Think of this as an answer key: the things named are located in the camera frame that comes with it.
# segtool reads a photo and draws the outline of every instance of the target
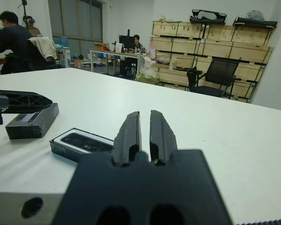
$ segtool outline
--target black mesh chair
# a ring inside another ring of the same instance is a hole
[[[197,71],[196,67],[188,70],[187,77],[189,82],[189,91],[220,98],[223,96],[228,96],[230,99],[235,81],[234,73],[238,64],[239,63],[236,61],[213,59],[207,73],[202,76],[199,76],[202,74],[202,72]],[[207,82],[219,84],[220,88],[217,89],[207,86],[198,86],[199,80],[203,77],[205,77]],[[230,93],[227,95],[226,91],[230,86]]]

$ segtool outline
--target black plastic part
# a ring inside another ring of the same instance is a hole
[[[177,150],[176,137],[161,112],[151,111],[150,155],[151,161],[166,163],[172,151]]]
[[[215,20],[209,20],[207,18],[199,19],[199,18],[197,18],[199,12],[213,13],[214,15],[216,15],[217,19],[215,19]],[[193,16],[191,16],[190,22],[191,23],[203,23],[203,24],[205,24],[205,28],[204,29],[206,29],[206,25],[207,24],[222,24],[222,25],[224,25],[226,17],[227,17],[226,15],[221,15],[219,12],[202,10],[202,9],[200,9],[200,10],[192,10],[192,15]]]
[[[200,150],[173,151],[166,166],[138,152],[125,167],[106,152],[78,164],[52,225],[232,225]]]
[[[264,28],[269,30],[274,29],[277,24],[278,22],[276,21],[259,21],[241,17],[237,17],[233,22],[234,26]]]
[[[115,163],[134,161],[141,150],[140,112],[129,114],[114,139],[112,156]]]
[[[9,99],[9,107],[2,113],[35,113],[49,107],[52,101],[34,92],[0,90]]]
[[[252,224],[241,224],[241,225],[281,225],[281,219],[280,220],[274,220],[274,221],[267,221],[263,223],[252,223]]]

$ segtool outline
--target camera box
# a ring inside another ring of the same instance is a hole
[[[5,126],[9,139],[44,137],[59,114],[57,103],[39,112],[19,114]]]

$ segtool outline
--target man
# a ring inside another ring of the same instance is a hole
[[[34,38],[39,37],[38,35],[40,35],[40,36],[42,35],[41,32],[39,31],[39,29],[33,26],[33,24],[35,22],[36,21],[30,15],[27,16],[28,29]]]
[[[135,47],[139,49],[141,53],[146,53],[146,49],[140,43],[140,36],[138,34],[134,35],[134,44]]]
[[[30,71],[27,40],[32,35],[18,24],[18,17],[15,13],[5,11],[0,14],[0,20],[4,27],[0,32],[0,53],[7,49],[13,51],[13,54],[0,59],[0,64],[4,64],[2,73]]]

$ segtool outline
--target desk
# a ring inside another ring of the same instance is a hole
[[[0,126],[0,192],[63,193],[76,163],[49,140],[73,127],[114,139],[140,111],[149,153],[152,109],[163,113],[179,149],[202,149],[234,224],[281,218],[281,111],[74,68],[0,76],[0,89],[34,91],[59,104],[44,138],[8,139]]]
[[[126,52],[109,52],[109,51],[101,51],[101,50],[96,50],[96,49],[90,49],[89,54],[91,55],[90,57],[90,71],[94,71],[94,63],[93,63],[93,53],[103,53],[106,54],[106,58],[108,60],[108,55],[117,55],[117,56],[124,56],[124,57],[129,57],[129,58],[134,58],[137,59],[138,54],[134,53],[126,53]],[[114,72],[116,72],[116,63],[114,63]]]

